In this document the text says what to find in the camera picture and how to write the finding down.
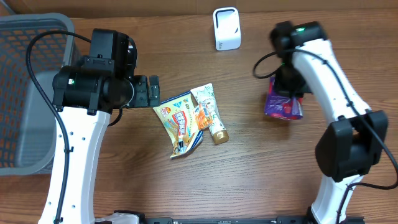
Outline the red purple Carefree pack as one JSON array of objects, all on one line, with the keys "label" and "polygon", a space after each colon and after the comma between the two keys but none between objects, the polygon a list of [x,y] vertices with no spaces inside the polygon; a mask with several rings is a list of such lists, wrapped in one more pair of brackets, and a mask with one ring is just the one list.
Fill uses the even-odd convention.
[{"label": "red purple Carefree pack", "polygon": [[284,120],[298,120],[303,118],[303,98],[289,98],[274,91],[274,77],[270,78],[269,91],[264,106],[264,114]]}]

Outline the white blue wipes pack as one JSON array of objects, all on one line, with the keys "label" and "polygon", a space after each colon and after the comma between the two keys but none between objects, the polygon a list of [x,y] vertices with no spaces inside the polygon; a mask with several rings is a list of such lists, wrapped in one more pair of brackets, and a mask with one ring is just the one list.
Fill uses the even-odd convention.
[{"label": "white blue wipes pack", "polygon": [[203,131],[197,126],[190,91],[174,96],[153,107],[169,135],[173,151],[171,159],[183,157],[196,149],[203,140]]}]

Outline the white floral cream tube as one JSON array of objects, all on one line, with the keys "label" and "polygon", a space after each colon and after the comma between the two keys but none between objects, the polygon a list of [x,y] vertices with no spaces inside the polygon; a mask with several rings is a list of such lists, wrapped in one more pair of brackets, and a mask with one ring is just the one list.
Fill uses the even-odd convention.
[{"label": "white floral cream tube", "polygon": [[229,135],[223,122],[221,121],[218,112],[213,85],[209,83],[193,88],[190,91],[198,104],[205,103],[210,109],[213,117],[213,124],[209,127],[209,130],[214,140],[214,143],[222,144],[224,142],[227,142],[229,140]]}]

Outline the orange Kleenex tissue pack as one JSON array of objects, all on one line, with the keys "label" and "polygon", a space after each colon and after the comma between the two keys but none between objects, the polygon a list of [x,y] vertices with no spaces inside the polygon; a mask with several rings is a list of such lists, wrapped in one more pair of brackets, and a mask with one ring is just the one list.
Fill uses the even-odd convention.
[{"label": "orange Kleenex tissue pack", "polygon": [[194,115],[199,130],[209,128],[213,124],[212,114],[205,103],[200,103],[195,107]]}]

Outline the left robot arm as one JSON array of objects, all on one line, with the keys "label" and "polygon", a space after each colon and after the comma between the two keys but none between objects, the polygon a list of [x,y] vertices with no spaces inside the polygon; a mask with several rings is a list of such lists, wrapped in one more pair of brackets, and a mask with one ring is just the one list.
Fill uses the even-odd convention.
[{"label": "left robot arm", "polygon": [[135,42],[115,30],[95,29],[90,51],[54,76],[45,102],[57,121],[47,202],[41,223],[144,223],[143,215],[116,210],[96,218],[93,198],[99,152],[114,110],[160,104],[157,76],[137,76]]}]

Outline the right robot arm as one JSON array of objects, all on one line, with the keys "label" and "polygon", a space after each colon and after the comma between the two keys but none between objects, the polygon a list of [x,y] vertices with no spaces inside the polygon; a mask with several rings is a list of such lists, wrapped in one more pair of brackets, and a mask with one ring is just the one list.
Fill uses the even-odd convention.
[{"label": "right robot arm", "polygon": [[345,211],[355,187],[380,160],[387,116],[372,111],[356,93],[319,22],[278,23],[270,40],[282,60],[274,91],[290,98],[313,94],[328,124],[315,148],[323,177],[307,222],[347,223]]}]

